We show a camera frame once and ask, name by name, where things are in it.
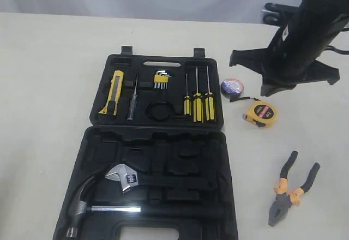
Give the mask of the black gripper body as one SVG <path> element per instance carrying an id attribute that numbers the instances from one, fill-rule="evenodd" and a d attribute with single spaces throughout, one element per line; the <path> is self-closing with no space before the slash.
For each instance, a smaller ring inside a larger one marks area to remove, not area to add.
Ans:
<path id="1" fill-rule="evenodd" d="M 262 78 L 261 95 L 271 96 L 305 83 L 308 66 L 347 24 L 347 14 L 300 8 L 267 47 L 264 68 L 268 78 Z"/>

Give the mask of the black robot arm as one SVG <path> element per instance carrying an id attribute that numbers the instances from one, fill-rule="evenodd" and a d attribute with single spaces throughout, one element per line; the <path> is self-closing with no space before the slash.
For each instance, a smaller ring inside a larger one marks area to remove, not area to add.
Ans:
<path id="1" fill-rule="evenodd" d="M 229 65 L 262 76 L 260 95 L 269 97 L 301 83 L 340 79 L 339 70 L 317 58 L 348 24 L 348 0 L 302 0 L 267 48 L 233 50 Z"/>

